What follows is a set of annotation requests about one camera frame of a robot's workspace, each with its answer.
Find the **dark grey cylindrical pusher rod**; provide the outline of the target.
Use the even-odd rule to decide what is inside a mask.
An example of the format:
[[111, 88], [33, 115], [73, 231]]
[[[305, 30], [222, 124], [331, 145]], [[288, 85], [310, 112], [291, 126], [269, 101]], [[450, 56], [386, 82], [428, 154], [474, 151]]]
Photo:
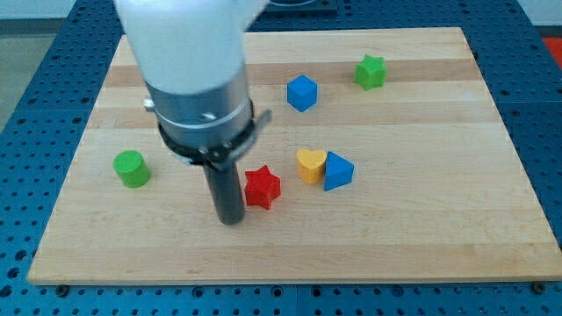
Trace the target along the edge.
[[223, 170], [205, 165], [204, 172], [219, 221], [227, 226], [241, 222], [245, 205], [236, 164]]

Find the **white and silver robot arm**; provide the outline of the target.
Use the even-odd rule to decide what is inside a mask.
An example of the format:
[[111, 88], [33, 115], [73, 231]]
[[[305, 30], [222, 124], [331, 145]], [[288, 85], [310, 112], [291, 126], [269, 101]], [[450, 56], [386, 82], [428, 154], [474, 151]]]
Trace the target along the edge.
[[236, 163], [256, 143], [271, 111], [254, 112], [244, 33], [268, 0], [119, 0], [114, 6], [148, 88], [144, 102], [162, 140], [199, 165], [217, 216], [245, 216]]

